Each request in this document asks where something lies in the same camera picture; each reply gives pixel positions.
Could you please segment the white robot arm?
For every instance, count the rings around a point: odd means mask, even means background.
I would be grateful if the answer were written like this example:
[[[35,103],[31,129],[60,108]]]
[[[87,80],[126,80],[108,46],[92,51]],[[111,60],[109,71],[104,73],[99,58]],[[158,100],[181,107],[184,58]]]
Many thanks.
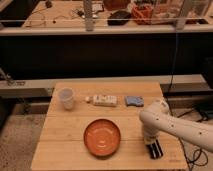
[[[146,145],[158,140],[164,131],[213,153],[213,126],[173,117],[163,99],[157,99],[139,113]]]

